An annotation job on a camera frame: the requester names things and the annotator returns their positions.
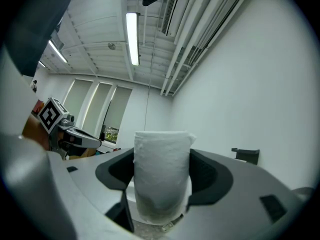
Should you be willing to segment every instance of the white paper towel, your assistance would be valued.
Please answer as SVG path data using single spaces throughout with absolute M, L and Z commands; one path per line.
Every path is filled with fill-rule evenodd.
M 145 221 L 165 225 L 184 211 L 189 152 L 195 139 L 185 131 L 135 133 L 134 192 Z

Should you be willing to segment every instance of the air vent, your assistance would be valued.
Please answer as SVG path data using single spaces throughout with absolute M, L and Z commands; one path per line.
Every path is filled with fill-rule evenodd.
M 162 31 L 161 31 L 165 35 L 168 34 L 170 21 L 174 13 L 176 4 L 177 4 L 177 0 L 168 0 L 167 2 L 164 19 L 163 19 Z

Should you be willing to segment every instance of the fluorescent light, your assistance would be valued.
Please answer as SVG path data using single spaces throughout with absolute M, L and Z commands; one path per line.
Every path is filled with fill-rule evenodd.
M 65 57 L 60 53 L 60 51 L 58 51 L 58 49 L 55 47 L 55 45 L 51 42 L 51 40 L 49 41 L 49 45 L 51 45 L 51 47 L 54 49 L 54 51 L 56 52 L 56 54 L 59 55 L 59 57 L 63 60 L 63 62 L 67 63 L 67 60 L 65 59 Z
M 139 66 L 138 14 L 136 12 L 128 12 L 126 14 L 126 30 L 128 33 L 131 63 Z

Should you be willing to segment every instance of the white pipe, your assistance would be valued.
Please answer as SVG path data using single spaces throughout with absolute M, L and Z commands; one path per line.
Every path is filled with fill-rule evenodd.
M 186 48 L 184 50 L 184 53 L 183 53 L 182 58 L 180 60 L 180 63 L 178 64 L 177 68 L 175 69 L 175 72 L 173 74 L 171 82 L 170 82 L 168 88 L 166 89 L 165 96 L 168 95 L 172 85 L 175 82 L 175 79 L 177 78 L 177 76 L 180 72 L 180 69 L 181 69 L 183 63 L 185 62 L 186 58 L 188 57 L 189 52 L 191 51 L 194 43 L 196 42 L 196 40 L 197 40 L 198 36 L 200 35 L 201 31 L 203 30 L 204 26 L 208 22 L 208 19 L 211 19 L 211 15 L 214 11 L 217 12 L 217 10 L 219 9 L 219 7 L 221 5 L 221 2 L 222 2 L 222 0 L 210 0 L 208 6 L 206 7 L 200 21 L 198 22 L 198 24 L 192 34 L 192 37 L 191 37 L 188 45 L 186 46 Z
M 209 23 L 209 25 L 207 26 L 206 30 L 204 31 L 202 37 L 200 38 L 199 42 L 196 45 L 196 48 L 194 49 L 192 55 L 190 56 L 189 62 L 188 64 L 191 65 L 191 62 L 194 61 L 194 58 L 197 56 L 198 51 L 200 49 L 200 47 L 203 45 L 206 37 L 208 36 L 208 34 L 210 33 L 209 31 L 211 30 L 212 26 L 214 25 L 214 18 L 212 18 L 211 22 Z
M 136 13 L 139 12 L 139 0 L 136 0 L 136 3 L 135 3 L 135 12 L 136 12 Z
M 215 36 L 212 38 L 212 40 L 210 41 L 210 43 L 207 45 L 207 47 L 205 48 L 205 50 L 201 53 L 201 55 L 198 57 L 198 59 L 195 61 L 195 63 L 193 64 L 193 66 L 191 67 L 191 69 L 188 71 L 188 73 L 185 75 L 185 77 L 183 78 L 182 82 L 179 84 L 179 86 L 177 87 L 177 89 L 174 91 L 173 93 L 173 97 L 176 95 L 177 91 L 182 87 L 182 85 L 184 84 L 184 82 L 187 80 L 187 78 L 189 77 L 189 75 L 192 73 L 192 71 L 195 69 L 196 66 L 198 66 L 199 61 L 202 59 L 202 57 L 207 53 L 207 51 L 209 50 L 209 48 L 213 45 L 213 43 L 216 41 L 216 39 L 218 38 L 218 36 L 221 34 L 221 32 L 224 30 L 224 28 L 226 27 L 226 25 L 229 23 L 229 21 L 231 20 L 231 18 L 233 17 L 233 15 L 237 12 L 237 10 L 239 9 L 239 7 L 241 6 L 241 4 L 243 3 L 244 0 L 239 0 L 239 2 L 235 5 L 235 7 L 233 8 L 232 12 L 230 13 L 230 15 L 226 18 L 226 20 L 224 21 L 224 23 L 222 24 L 222 26 L 220 27 L 220 29 L 217 31 L 217 33 L 215 34 Z
M 161 15 L 161 11 L 162 11 L 162 6 L 164 5 L 164 0 L 161 1 L 161 6 L 160 6 L 160 11 L 159 11 L 159 16 L 158 16 L 158 20 L 156 22 L 156 30 L 155 30 L 155 34 L 154 34 L 154 42 L 153 42 L 153 51 L 152 51 L 152 57 L 151 57 L 151 65 L 150 65 L 150 72 L 152 73 L 152 65 L 154 62 L 154 57 L 155 57 L 155 50 L 156 50 L 156 40 L 157 40 L 157 35 L 158 35 L 158 28 L 159 28 L 159 21 L 160 21 L 160 15 Z
M 179 38 L 179 41 L 175 47 L 175 50 L 174 50 L 174 53 L 173 53 L 173 56 L 172 56 L 172 59 L 171 59 L 171 62 L 170 62 L 170 65 L 169 65 L 169 68 L 166 72 L 166 75 L 165 75 L 165 79 L 164 79 L 164 82 L 163 82 L 163 85 L 162 85 L 162 88 L 161 88 L 161 92 L 160 92 L 160 95 L 164 94 L 164 90 L 166 88 L 166 85 L 167 85 L 167 82 L 168 82 L 168 79 L 171 75 L 171 71 L 172 69 L 174 68 L 174 65 L 175 65 L 175 62 L 178 58 L 178 55 L 181 51 L 181 48 L 187 38 L 187 35 L 191 29 L 191 26 L 195 20 L 195 17 L 197 16 L 197 14 L 199 13 L 199 10 L 201 9 L 202 5 L 203 5 L 203 2 L 204 0 L 195 0 L 192 8 L 191 8 L 191 11 L 185 21 L 185 25 L 183 27 L 183 30 L 182 30 L 182 33 L 180 35 L 180 38 Z
M 143 46 L 146 45 L 146 27 L 147 27 L 148 6 L 144 10 L 144 25 L 143 25 Z
M 187 17 L 189 15 L 190 10 L 191 10 L 192 6 L 194 5 L 194 3 L 195 3 L 195 0 L 189 0 L 187 6 L 185 8 L 185 11 L 183 13 L 183 17 L 181 19 L 181 23 L 180 23 L 178 31 L 176 32 L 176 35 L 175 35 L 175 39 L 174 39 L 174 44 L 175 45 L 178 43 L 178 40 L 179 40 L 180 35 L 181 35 L 181 31 L 182 31 L 182 29 L 183 29 L 183 27 L 184 27 L 184 25 L 186 23 Z

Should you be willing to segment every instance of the wall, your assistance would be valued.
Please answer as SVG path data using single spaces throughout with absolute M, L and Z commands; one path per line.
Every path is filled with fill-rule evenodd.
M 38 99 L 5 47 L 0 62 L 0 133 L 20 135 Z
M 46 102 L 48 97 L 46 94 L 46 90 L 48 88 L 50 88 L 48 86 L 48 71 L 47 69 L 43 68 L 43 67 L 39 67 L 37 68 L 34 77 L 33 77 L 33 81 L 36 80 L 36 93 L 35 95 L 38 97 L 39 100 Z
M 41 97 L 44 101 L 51 96 L 63 101 L 75 78 L 93 81 L 96 79 L 94 76 L 87 75 L 49 74 L 46 80 L 46 88 L 38 88 L 37 93 L 42 93 Z M 151 88 L 148 99 L 148 86 L 106 77 L 99 77 L 99 79 L 132 89 L 120 125 L 116 142 L 117 148 L 132 148 L 136 131 L 144 131 L 145 129 L 147 131 L 169 130 L 172 97 L 160 96 L 159 89 Z
M 260 149 L 258 165 L 291 189 L 319 172 L 319 47 L 290 0 L 246 0 L 174 96 L 172 130 L 228 157 Z
M 106 127 L 120 129 L 122 118 L 127 108 L 132 90 L 127 88 L 117 87 L 112 95 L 112 101 L 107 109 L 107 115 L 103 121 Z
M 33 77 L 32 76 L 27 76 L 27 75 L 22 75 L 23 79 L 26 81 L 28 85 L 31 84 Z

